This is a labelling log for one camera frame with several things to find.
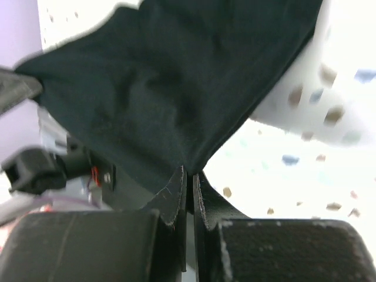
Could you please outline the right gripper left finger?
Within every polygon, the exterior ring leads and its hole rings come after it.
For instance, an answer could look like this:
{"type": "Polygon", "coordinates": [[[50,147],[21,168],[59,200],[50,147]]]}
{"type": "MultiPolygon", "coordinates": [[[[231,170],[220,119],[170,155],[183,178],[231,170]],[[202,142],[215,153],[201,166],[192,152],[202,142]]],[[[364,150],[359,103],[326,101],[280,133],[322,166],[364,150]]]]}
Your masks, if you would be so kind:
{"type": "Polygon", "coordinates": [[[139,210],[31,213],[1,253],[2,281],[180,281],[186,271],[187,174],[139,210]]]}

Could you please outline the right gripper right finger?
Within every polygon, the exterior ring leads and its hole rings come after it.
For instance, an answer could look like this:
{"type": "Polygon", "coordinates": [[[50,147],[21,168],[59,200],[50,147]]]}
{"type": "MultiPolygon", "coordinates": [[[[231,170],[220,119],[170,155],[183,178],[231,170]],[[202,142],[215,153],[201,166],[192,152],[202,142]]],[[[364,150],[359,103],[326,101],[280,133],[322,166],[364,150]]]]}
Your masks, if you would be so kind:
{"type": "Polygon", "coordinates": [[[339,220],[251,219],[193,177],[197,281],[374,281],[361,236],[339,220]]]}

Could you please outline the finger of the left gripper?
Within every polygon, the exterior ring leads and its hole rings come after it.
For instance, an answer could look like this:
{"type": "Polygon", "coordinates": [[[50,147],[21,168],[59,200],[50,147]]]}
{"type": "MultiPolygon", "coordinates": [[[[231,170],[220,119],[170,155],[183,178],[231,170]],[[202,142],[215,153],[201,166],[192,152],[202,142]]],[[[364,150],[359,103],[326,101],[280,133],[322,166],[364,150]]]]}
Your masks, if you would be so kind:
{"type": "Polygon", "coordinates": [[[42,91],[42,84],[34,77],[19,75],[10,69],[0,70],[0,111],[3,115],[21,102],[33,99],[42,91]]]}

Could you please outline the black t shirt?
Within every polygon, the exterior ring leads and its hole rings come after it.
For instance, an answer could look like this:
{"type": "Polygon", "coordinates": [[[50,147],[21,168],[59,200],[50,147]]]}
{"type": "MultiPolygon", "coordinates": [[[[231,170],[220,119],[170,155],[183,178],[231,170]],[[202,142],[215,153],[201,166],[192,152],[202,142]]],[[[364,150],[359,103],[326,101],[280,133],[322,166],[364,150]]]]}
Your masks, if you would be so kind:
{"type": "Polygon", "coordinates": [[[143,1],[28,59],[37,102],[70,134],[158,192],[201,172],[313,36],[320,1],[143,1]]]}

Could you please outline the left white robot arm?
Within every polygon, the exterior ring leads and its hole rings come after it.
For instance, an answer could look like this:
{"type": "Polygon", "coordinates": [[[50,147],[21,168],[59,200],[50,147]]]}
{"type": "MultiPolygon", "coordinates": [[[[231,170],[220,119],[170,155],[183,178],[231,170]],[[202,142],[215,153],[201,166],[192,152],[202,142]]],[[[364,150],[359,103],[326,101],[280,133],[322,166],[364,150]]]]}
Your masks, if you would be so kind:
{"type": "Polygon", "coordinates": [[[36,78],[1,68],[1,214],[41,207],[46,190],[65,186],[62,164],[37,144],[36,117],[26,121],[23,110],[42,92],[36,78]]]}

